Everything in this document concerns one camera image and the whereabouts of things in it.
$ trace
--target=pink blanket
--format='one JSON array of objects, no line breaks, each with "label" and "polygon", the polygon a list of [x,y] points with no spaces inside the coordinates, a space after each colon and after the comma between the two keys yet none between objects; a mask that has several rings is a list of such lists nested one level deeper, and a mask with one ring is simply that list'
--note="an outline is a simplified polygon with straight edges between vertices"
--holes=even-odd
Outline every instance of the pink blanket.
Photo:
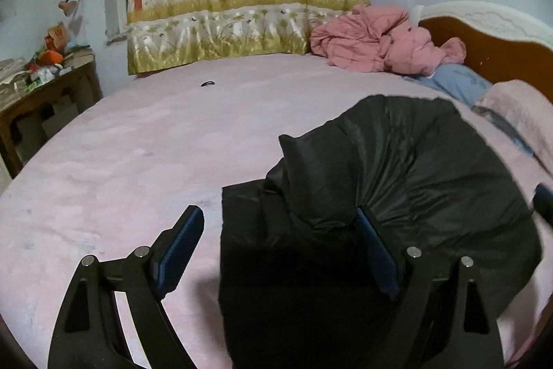
[{"label": "pink blanket", "polygon": [[327,57],[328,64],[357,72],[430,75],[441,63],[465,61],[460,38],[436,47],[430,32],[414,27],[408,18],[399,7],[357,5],[352,15],[315,27],[311,50]]}]

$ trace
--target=white headboard trim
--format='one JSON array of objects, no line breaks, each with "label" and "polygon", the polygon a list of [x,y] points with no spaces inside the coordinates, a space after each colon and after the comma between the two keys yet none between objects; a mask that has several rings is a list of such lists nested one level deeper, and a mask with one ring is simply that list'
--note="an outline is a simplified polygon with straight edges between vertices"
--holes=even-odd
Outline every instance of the white headboard trim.
[{"label": "white headboard trim", "polygon": [[553,51],[553,28],[521,11],[481,1],[454,1],[417,5],[411,10],[411,22],[439,16],[454,17],[488,35],[510,41],[536,42]]}]

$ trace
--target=blue pillow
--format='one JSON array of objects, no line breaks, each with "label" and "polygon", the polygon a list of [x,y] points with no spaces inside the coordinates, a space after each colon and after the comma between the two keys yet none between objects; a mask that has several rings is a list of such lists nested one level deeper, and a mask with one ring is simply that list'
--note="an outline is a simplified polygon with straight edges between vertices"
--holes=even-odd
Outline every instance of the blue pillow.
[{"label": "blue pillow", "polygon": [[430,77],[407,75],[404,78],[449,94],[470,108],[475,106],[492,86],[492,83],[469,67],[456,63],[441,64]]}]

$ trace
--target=blue gripper pad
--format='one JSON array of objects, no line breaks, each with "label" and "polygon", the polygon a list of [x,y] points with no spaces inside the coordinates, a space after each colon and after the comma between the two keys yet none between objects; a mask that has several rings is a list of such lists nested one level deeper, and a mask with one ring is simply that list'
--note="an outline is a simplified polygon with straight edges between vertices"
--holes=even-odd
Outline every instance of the blue gripper pad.
[{"label": "blue gripper pad", "polygon": [[378,289],[395,302],[402,290],[405,261],[401,253],[392,248],[393,243],[384,242],[381,227],[375,218],[372,219],[370,221],[361,209],[357,209],[355,226],[366,246],[367,263]]},{"label": "blue gripper pad", "polygon": [[172,229],[163,231],[152,245],[152,291],[158,300],[175,291],[204,232],[204,213],[191,205]]},{"label": "blue gripper pad", "polygon": [[537,185],[532,203],[534,210],[540,213],[540,216],[549,224],[553,225],[553,192],[544,184]]}]

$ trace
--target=pink lamp shade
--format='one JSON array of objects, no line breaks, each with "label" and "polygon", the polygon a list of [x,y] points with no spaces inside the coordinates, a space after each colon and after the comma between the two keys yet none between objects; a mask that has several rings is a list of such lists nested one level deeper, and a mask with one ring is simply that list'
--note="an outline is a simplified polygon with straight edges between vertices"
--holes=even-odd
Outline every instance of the pink lamp shade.
[{"label": "pink lamp shade", "polygon": [[63,10],[65,16],[71,16],[77,9],[77,1],[60,2],[57,6]]}]

